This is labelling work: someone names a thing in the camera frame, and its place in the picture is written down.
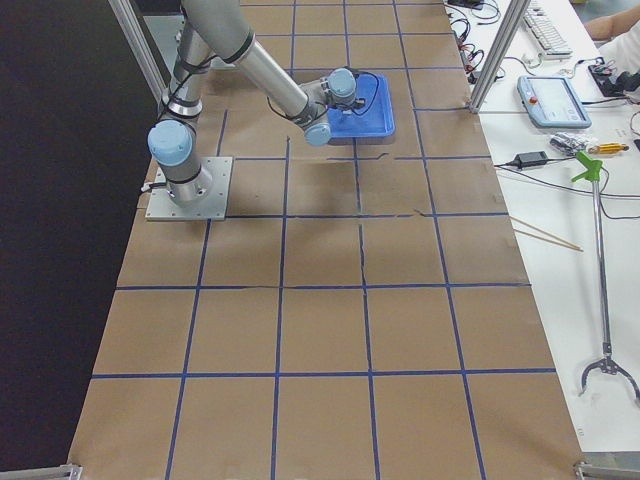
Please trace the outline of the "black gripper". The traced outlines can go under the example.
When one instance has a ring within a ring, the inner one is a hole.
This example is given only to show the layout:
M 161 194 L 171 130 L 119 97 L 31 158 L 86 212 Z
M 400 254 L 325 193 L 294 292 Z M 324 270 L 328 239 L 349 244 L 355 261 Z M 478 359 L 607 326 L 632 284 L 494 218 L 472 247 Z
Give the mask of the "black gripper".
M 355 98 L 345 108 L 345 112 L 363 113 L 367 111 L 367 101 L 365 98 Z

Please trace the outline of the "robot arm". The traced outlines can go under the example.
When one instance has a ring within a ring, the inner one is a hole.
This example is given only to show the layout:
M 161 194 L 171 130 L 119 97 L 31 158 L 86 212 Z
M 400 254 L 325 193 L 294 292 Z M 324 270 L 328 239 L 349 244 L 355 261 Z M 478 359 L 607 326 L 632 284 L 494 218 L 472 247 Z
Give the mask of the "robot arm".
M 236 1 L 184 1 L 184 27 L 173 74 L 147 137 L 150 153 L 164 174 L 175 205 L 204 199 L 213 176 L 196 153 L 196 125 L 203 110 L 207 78 L 227 83 L 246 78 L 279 107 L 279 116 L 297 125 L 306 141 L 322 146 L 332 137 L 331 109 L 358 112 L 358 74 L 348 67 L 298 84 L 256 39 Z

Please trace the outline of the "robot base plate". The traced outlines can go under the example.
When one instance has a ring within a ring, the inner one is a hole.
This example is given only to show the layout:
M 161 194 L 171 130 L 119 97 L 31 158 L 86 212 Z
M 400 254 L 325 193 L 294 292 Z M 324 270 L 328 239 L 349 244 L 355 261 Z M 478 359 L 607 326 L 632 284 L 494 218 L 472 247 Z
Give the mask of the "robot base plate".
M 149 221 L 224 221 L 232 177 L 232 157 L 201 157 L 198 176 L 185 184 L 171 183 L 160 167 L 145 217 Z

